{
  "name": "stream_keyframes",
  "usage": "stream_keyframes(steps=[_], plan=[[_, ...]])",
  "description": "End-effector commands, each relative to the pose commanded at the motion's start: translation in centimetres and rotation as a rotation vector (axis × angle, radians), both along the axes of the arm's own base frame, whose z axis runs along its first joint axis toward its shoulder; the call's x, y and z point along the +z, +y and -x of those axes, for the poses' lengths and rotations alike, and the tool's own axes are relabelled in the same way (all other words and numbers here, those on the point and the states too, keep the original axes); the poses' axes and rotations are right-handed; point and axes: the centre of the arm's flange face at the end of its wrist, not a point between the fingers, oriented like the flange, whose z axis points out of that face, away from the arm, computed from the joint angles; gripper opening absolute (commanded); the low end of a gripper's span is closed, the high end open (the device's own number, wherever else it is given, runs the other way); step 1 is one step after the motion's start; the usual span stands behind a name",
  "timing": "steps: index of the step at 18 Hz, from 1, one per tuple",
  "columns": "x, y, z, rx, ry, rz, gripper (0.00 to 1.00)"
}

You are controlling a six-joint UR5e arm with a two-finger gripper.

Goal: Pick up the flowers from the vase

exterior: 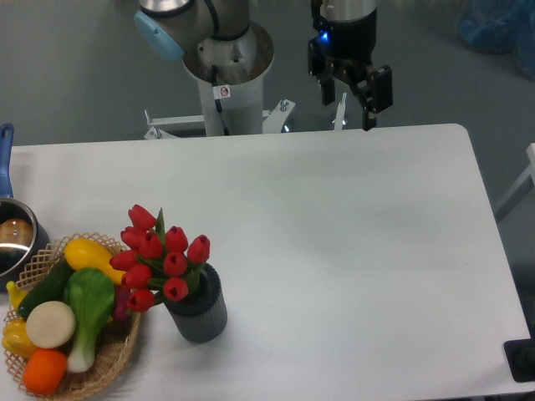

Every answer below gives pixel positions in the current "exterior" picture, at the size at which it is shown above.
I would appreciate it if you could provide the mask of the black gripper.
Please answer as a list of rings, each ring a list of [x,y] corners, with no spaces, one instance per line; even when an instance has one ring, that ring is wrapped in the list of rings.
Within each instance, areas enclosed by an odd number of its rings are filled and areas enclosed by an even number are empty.
[[[363,130],[393,104],[389,65],[371,69],[376,44],[376,7],[312,7],[317,36],[308,42],[308,72],[321,87],[323,105],[335,100],[334,79],[349,83],[363,110]]]

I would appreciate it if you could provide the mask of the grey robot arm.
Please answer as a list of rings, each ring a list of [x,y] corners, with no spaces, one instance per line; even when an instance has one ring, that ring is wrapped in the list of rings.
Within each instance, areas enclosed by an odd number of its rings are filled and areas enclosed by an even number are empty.
[[[197,81],[206,134],[278,133],[294,104],[282,100],[263,113],[263,80],[273,64],[273,40],[250,19],[248,1],[142,1],[135,14],[141,36],[162,58],[180,60]],[[322,103],[345,83],[363,109],[363,128],[393,104],[392,70],[374,67],[374,1],[312,1],[308,73]]]

